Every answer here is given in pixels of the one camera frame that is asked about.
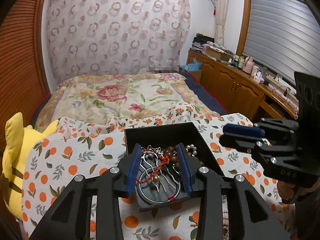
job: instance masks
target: curtain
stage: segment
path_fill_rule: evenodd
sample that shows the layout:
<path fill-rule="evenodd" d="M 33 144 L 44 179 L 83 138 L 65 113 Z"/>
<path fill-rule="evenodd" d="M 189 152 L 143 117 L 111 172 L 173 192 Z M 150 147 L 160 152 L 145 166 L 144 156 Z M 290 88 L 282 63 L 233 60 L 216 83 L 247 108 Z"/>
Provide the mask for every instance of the curtain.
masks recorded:
<path fill-rule="evenodd" d="M 188 0 L 50 0 L 53 76 L 177 69 L 190 17 Z"/>
<path fill-rule="evenodd" d="M 223 45 L 224 25 L 226 24 L 229 0 L 215 0 L 216 5 L 216 38 L 215 42 Z"/>

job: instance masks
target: window blind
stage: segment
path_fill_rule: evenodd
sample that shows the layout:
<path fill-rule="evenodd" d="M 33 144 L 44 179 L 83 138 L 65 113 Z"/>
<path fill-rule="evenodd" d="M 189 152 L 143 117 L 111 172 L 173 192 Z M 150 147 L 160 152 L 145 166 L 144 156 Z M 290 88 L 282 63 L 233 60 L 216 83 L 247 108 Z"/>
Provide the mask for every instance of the window blind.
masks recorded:
<path fill-rule="evenodd" d="M 294 71 L 320 77 L 320 26 L 303 0 L 251 0 L 244 55 L 294 82 Z"/>

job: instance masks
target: blue gripper pad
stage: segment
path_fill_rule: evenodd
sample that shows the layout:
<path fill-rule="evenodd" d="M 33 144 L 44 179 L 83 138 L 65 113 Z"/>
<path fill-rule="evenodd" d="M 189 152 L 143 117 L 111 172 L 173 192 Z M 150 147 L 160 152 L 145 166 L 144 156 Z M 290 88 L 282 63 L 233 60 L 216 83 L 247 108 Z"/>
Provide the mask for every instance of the blue gripper pad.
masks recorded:
<path fill-rule="evenodd" d="M 192 190 L 192 183 L 191 183 L 191 174 L 188 169 L 187 161 L 185 159 L 183 150 L 180 146 L 180 144 L 177 145 L 177 156 L 178 156 L 178 161 L 180 164 L 180 176 L 181 180 L 183 183 L 184 190 L 187 192 L 188 195 L 191 195 L 193 190 Z"/>
<path fill-rule="evenodd" d="M 249 127 L 244 125 L 237 125 L 228 123 L 223 127 L 223 133 L 233 133 L 243 136 L 250 136 L 250 137 L 257 137 L 257 138 L 264 138 L 265 132 L 263 129 L 259 127 Z"/>
<path fill-rule="evenodd" d="M 141 145 L 136 144 L 132 151 L 133 159 L 132 164 L 129 169 L 128 179 L 127 179 L 127 189 L 126 192 L 128 196 L 134 191 L 134 187 L 136 185 L 136 179 L 139 171 L 140 161 L 141 161 Z"/>

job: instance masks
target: red string bracelet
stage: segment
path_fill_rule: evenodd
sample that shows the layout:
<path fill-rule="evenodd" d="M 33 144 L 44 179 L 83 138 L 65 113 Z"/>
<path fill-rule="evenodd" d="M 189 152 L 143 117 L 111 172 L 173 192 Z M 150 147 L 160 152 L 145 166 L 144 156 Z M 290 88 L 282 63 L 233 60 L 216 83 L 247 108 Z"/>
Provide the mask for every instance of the red string bracelet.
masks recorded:
<path fill-rule="evenodd" d="M 161 160 L 160 165 L 156 168 L 156 170 L 155 170 L 153 173 L 151 173 L 151 175 L 150 175 L 149 178 L 147 178 L 146 180 L 139 180 L 139 179 L 137 179 L 137 182 L 138 182 L 138 183 L 142 183 L 142 184 L 143 184 L 143 183 L 149 182 L 149 181 L 152 179 L 152 177 L 153 177 L 155 174 L 157 174 L 157 172 L 161 169 L 161 167 L 162 167 L 163 165 L 169 163 L 169 157 L 168 157 L 168 156 L 164 156 L 164 157 L 163 157 L 161 154 L 157 153 L 157 152 L 154 151 L 154 150 L 148 150 L 148 149 L 146 149 L 146 150 L 142 150 L 142 152 L 153 152 L 153 153 L 155 153 L 155 154 L 158 156 L 158 158 Z"/>

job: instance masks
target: bedspread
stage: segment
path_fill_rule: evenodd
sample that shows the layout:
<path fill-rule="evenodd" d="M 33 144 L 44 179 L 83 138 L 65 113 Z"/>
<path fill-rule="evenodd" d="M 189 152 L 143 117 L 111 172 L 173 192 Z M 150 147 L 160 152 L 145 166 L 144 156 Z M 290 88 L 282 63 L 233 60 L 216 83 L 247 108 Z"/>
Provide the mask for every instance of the bedspread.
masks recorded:
<path fill-rule="evenodd" d="M 25 168 L 22 186 L 23 223 L 30 236 L 49 206 L 77 174 L 86 178 L 101 175 L 118 164 L 125 153 L 124 128 L 193 122 L 215 156 L 224 174 L 243 174 L 268 203 L 290 234 L 294 205 L 284 205 L 274 179 L 263 175 L 263 168 L 249 154 L 222 147 L 219 137 L 226 123 L 252 126 L 241 114 L 198 116 L 194 105 L 175 103 L 167 112 L 144 119 L 113 117 L 107 125 L 97 125 L 63 117 L 57 133 L 36 143 Z M 223 209 L 227 209 L 225 197 Z M 194 240 L 199 219 L 199 199 L 139 213 L 134 198 L 119 199 L 124 239 Z M 92 200 L 90 239 L 95 239 L 96 198 Z"/>
<path fill-rule="evenodd" d="M 151 117 L 165 113 L 174 102 L 191 102 L 205 117 L 219 115 L 198 99 L 178 73 L 82 75 L 58 87 L 41 110 L 35 129 L 42 132 L 62 116 L 102 125 L 112 116 Z"/>

